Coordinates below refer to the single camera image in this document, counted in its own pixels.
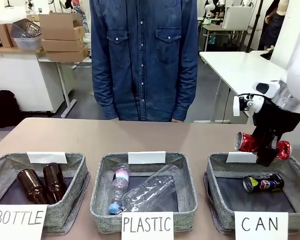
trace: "can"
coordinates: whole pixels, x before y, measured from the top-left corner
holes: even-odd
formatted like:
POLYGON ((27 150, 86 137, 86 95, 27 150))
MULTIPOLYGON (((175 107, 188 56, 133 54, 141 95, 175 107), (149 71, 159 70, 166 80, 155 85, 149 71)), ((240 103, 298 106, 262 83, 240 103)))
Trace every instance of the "can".
POLYGON ((276 155, 276 158, 281 160, 287 160, 292 153, 292 146, 288 141, 278 141, 276 147, 279 149, 279 153, 276 155))
POLYGON ((258 149, 258 145, 252 135, 238 132, 235 138, 234 149, 241 152, 254 153, 258 149))
POLYGON ((251 175, 243 178, 243 187, 248 193, 278 191, 284 186, 285 182, 278 173, 251 175))

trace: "clear plastic bottle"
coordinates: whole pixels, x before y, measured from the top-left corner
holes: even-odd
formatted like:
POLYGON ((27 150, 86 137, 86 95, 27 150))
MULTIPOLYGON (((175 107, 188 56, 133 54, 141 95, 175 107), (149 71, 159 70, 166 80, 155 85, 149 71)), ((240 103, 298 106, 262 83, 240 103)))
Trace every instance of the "clear plastic bottle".
POLYGON ((173 164, 165 165, 144 183, 122 197, 121 212, 151 212, 165 201, 168 194, 183 186, 182 171, 173 164))
POLYGON ((127 192, 129 183, 129 164, 121 163, 115 171, 111 184, 112 199, 109 205, 110 214, 118 214, 122 207, 122 196, 127 192))

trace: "red can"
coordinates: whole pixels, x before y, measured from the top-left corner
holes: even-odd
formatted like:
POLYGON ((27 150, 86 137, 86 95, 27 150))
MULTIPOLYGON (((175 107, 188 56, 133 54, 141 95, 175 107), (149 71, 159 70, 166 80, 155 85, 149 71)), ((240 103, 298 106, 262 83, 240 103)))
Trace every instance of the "red can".
MULTIPOLYGON (((276 158, 281 160, 287 160, 292 153, 292 146, 288 141, 278 141, 276 147, 279 149, 279 153, 276 158)), ((234 149, 241 152, 254 153, 258 150, 258 145, 254 137, 244 132, 238 132, 235 139, 234 149)))
POLYGON ((238 132, 235 139, 234 149, 241 152, 254 153, 258 146, 254 137, 244 132, 238 132))
POLYGON ((292 153, 292 146, 288 141, 278 141, 276 147, 279 149, 279 153, 276 158, 281 160, 287 160, 292 153))

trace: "gray floor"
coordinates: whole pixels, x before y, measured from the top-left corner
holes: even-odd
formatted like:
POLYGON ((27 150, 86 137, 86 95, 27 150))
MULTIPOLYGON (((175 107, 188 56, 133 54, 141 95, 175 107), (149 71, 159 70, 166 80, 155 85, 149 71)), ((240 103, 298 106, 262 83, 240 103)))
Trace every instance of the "gray floor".
MULTIPOLYGON (((196 96, 193 104, 188 110, 186 123, 192 123, 196 120, 209 120, 213 112, 215 94, 218 88, 219 77, 207 65, 204 64, 198 57, 198 76, 196 96)), ((77 99, 77 103, 72 108, 67 118, 70 119, 96 119, 103 120, 104 115, 100 106, 96 103, 95 98, 90 95, 92 92, 92 76, 91 68, 76 68, 74 69, 76 78, 76 87, 71 91, 70 99, 77 99)), ((222 88, 221 101, 217 112, 217 119, 222 120, 228 96, 228 87, 222 88)), ((233 93, 228 98, 225 119, 231 120, 232 123, 246 123, 245 116, 234 119, 232 117, 233 93)), ((60 118, 61 113, 65 110, 66 103, 64 102, 58 109, 53 118, 60 118)), ((47 117, 45 114, 33 115, 34 117, 47 117)), ((0 129, 0 141, 13 129, 13 127, 0 129)))

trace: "blue bottle cap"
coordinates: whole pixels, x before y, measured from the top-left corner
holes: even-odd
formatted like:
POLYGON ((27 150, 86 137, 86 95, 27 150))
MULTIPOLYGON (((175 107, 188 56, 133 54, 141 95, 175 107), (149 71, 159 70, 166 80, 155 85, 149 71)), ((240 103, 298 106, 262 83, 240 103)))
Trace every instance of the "blue bottle cap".
POLYGON ((109 205, 109 213, 110 214, 117 214, 118 211, 120 209, 120 205, 119 204, 116 204, 116 203, 111 203, 109 205))

